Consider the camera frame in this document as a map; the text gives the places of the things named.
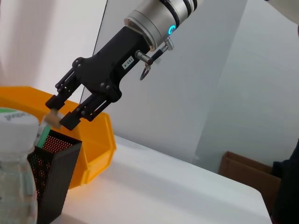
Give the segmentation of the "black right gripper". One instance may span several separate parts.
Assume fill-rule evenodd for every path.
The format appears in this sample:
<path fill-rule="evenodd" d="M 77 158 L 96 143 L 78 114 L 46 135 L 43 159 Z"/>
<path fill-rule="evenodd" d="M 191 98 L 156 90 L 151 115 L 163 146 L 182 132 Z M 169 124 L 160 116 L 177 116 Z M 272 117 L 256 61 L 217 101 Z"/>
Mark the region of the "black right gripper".
<path fill-rule="evenodd" d="M 82 84 L 92 94 L 67 113 L 60 124 L 73 130 L 81 119 L 93 121 L 110 102 L 121 98 L 120 81 L 139 62 L 135 59 L 138 50 L 142 53 L 150 50 L 144 36 L 123 27 L 98 53 L 90 58 L 77 58 L 73 68 L 55 85 L 57 95 L 53 95 L 45 105 L 49 109 L 60 110 Z"/>

